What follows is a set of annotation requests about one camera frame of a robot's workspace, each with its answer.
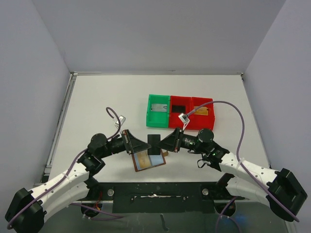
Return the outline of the dark grey card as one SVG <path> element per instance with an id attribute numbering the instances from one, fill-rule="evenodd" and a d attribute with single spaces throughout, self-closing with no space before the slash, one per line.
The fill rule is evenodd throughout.
<path id="1" fill-rule="evenodd" d="M 148 155 L 160 155 L 161 149 L 158 147 L 159 142 L 161 141 L 161 135 L 159 134 L 149 134 L 147 135 L 147 143 L 150 144 L 150 148 L 148 149 Z"/>

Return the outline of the brown leather card holder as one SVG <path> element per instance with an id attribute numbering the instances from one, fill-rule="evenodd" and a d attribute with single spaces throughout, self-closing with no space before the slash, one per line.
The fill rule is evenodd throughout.
<path id="1" fill-rule="evenodd" d="M 168 155 L 169 152 L 163 150 L 160 150 L 160 154 L 158 155 L 149 155 L 147 150 L 132 154 L 135 172 L 165 165 L 165 159 Z"/>

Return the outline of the gold card pocket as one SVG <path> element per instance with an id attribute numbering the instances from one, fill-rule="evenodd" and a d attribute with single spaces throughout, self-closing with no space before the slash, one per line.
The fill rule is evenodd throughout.
<path id="1" fill-rule="evenodd" d="M 208 116 L 209 115 L 209 109 L 205 106 L 198 108 L 195 112 L 195 115 L 200 115 L 200 116 Z"/>

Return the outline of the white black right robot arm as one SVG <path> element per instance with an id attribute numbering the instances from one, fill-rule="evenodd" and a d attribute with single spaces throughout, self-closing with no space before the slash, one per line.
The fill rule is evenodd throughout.
<path id="1" fill-rule="evenodd" d="M 187 149 L 190 153 L 200 154 L 204 165 L 229 176 L 225 188 L 230 195 L 267 205 L 285 221 L 298 220 L 296 216 L 308 195 L 290 170 L 277 171 L 240 159 L 213 138 L 209 129 L 202 129 L 197 136 L 192 136 L 176 128 L 158 146 L 170 152 Z"/>

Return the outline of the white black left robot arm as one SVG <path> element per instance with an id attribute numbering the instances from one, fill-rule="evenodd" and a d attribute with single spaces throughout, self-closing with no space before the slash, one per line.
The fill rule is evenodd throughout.
<path id="1" fill-rule="evenodd" d="M 5 215 L 7 229 L 17 233 L 39 232 L 45 220 L 85 198 L 91 188 L 98 186 L 94 175 L 105 166 L 103 158 L 124 151 L 132 155 L 149 148 L 150 144 L 135 138 L 129 130 L 110 139 L 102 133 L 95 134 L 67 170 L 31 190 L 22 188 L 15 193 Z"/>

